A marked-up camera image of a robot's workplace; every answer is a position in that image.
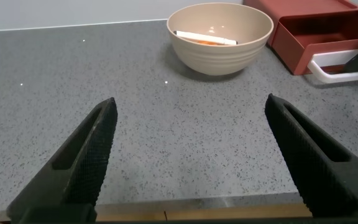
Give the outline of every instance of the ceramic bowl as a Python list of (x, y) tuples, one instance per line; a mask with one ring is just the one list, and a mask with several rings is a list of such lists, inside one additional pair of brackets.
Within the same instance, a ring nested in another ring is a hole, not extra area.
[[(167, 27), (173, 49), (183, 63), (207, 75), (227, 75), (255, 60), (273, 31), (273, 21), (264, 12), (249, 6), (206, 3), (173, 13)], [(173, 33), (176, 30), (223, 37), (238, 44), (199, 44), (178, 37)]]

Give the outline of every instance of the red plastic box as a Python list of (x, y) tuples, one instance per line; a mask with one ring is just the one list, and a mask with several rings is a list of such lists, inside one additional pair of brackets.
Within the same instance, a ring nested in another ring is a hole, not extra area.
[(244, 0), (244, 4), (272, 18), (268, 44), (294, 75), (310, 73), (307, 65), (314, 54), (358, 49), (358, 5), (347, 0)]

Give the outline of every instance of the granite countertop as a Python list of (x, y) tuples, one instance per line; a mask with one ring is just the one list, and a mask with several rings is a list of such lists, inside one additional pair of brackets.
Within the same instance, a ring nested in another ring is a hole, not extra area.
[(358, 156), (358, 82), (291, 76), (268, 48), (208, 77), (179, 61), (165, 21), (0, 32), (0, 211), (109, 97), (118, 123), (100, 210), (300, 202), (264, 115), (269, 93)]

